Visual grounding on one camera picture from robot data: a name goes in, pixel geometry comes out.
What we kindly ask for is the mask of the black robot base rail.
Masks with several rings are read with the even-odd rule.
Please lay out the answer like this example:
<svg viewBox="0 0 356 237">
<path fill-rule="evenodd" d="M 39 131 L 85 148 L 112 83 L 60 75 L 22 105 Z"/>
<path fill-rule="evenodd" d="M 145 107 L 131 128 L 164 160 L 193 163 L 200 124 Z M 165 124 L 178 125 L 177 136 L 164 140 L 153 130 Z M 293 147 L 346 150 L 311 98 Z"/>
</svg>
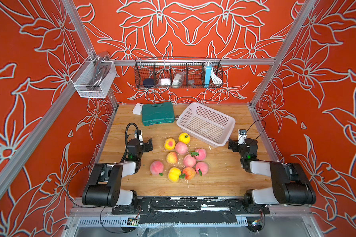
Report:
<svg viewBox="0 0 356 237">
<path fill-rule="evenodd" d="M 241 197 L 138 197 L 136 204 L 112 208 L 114 215 L 135 215 L 141 224 L 236 224 L 270 214 L 266 204 Z"/>
</svg>

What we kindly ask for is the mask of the pink peach with leaf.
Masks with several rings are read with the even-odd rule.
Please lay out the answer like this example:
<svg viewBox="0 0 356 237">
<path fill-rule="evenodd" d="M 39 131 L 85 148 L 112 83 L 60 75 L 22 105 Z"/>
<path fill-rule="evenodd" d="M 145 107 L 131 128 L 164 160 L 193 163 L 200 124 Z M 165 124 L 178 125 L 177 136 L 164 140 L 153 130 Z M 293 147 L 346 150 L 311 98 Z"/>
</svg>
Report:
<svg viewBox="0 0 356 237">
<path fill-rule="evenodd" d="M 191 155 L 187 155 L 183 159 L 183 164 L 185 167 L 194 167 L 196 165 L 196 159 Z"/>
</svg>

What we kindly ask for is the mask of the yellow orange peach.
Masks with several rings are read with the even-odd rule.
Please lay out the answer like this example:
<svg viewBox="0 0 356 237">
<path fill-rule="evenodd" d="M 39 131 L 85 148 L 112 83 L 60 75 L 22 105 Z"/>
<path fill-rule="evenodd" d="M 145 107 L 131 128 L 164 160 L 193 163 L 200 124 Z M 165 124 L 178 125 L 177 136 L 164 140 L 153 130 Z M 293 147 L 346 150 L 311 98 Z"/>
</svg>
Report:
<svg viewBox="0 0 356 237">
<path fill-rule="evenodd" d="M 169 164 L 176 164 L 178 162 L 178 155 L 176 152 L 169 152 L 166 156 L 166 161 Z"/>
</svg>

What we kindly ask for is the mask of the orange red peach front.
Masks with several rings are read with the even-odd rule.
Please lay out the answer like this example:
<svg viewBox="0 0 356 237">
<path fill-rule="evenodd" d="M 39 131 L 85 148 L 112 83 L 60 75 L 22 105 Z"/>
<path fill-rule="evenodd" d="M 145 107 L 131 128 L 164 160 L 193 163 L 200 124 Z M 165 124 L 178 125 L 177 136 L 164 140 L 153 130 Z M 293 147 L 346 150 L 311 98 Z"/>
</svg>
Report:
<svg viewBox="0 0 356 237">
<path fill-rule="evenodd" d="M 196 171 L 192 167 L 185 167 L 182 171 L 182 175 L 184 176 L 184 179 L 191 180 L 195 177 Z"/>
</svg>

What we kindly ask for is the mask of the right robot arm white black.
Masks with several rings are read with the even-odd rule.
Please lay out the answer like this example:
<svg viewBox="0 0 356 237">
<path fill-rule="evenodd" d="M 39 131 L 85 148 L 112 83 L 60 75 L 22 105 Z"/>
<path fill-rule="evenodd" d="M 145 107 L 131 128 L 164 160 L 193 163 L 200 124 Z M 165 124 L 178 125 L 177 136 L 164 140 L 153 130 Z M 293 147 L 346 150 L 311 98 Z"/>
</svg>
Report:
<svg viewBox="0 0 356 237">
<path fill-rule="evenodd" d="M 245 206 L 315 204 L 316 193 L 300 164 L 259 160 L 258 142 L 251 138 L 243 142 L 229 139 L 228 148 L 240 154 L 240 163 L 246 172 L 267 176 L 272 182 L 270 188 L 247 190 L 244 195 Z"/>
</svg>

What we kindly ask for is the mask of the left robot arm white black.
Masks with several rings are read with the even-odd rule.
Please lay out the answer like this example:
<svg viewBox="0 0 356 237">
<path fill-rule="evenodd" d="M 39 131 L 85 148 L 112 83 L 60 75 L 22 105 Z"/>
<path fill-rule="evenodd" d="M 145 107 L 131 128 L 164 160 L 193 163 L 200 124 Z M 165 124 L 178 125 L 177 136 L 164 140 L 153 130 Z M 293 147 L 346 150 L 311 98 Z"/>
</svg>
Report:
<svg viewBox="0 0 356 237">
<path fill-rule="evenodd" d="M 153 150 L 152 139 L 142 142 L 131 139 L 126 159 L 117 164 L 95 164 L 82 194 L 82 204 L 115 207 L 137 205 L 136 191 L 121 188 L 122 178 L 138 173 L 143 153 Z"/>
</svg>

